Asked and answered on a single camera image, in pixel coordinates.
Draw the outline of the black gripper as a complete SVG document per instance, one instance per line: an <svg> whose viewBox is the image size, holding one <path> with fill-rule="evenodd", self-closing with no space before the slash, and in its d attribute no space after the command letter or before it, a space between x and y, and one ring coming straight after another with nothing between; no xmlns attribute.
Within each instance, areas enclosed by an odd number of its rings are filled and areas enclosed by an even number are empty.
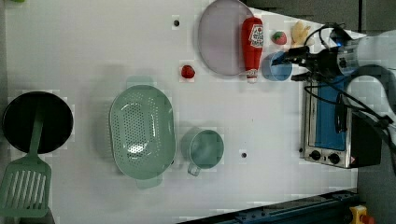
<svg viewBox="0 0 396 224"><path fill-rule="evenodd" d="M289 49L287 52L281 52L276 56L272 60L271 65L290 63L306 66L310 71L293 75L291 77L292 81L310 81L313 78L322 82L324 80L332 80L340 75L337 65L337 53L328 49L324 49L318 54L310 54L309 47Z"/></svg>

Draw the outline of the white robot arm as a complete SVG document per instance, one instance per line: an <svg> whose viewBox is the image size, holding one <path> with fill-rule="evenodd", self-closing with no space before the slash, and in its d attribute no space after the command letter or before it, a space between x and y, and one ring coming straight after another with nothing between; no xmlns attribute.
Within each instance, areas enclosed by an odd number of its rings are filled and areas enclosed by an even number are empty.
<svg viewBox="0 0 396 224"><path fill-rule="evenodd" d="M272 68L294 63L307 69L291 77L306 83L304 158L347 169L378 164L375 148L381 143L395 154L395 119L374 111L347 87L358 77L373 77L395 110L395 33L354 39L335 28L330 39L334 45L319 53L303 45L270 61Z"/></svg>

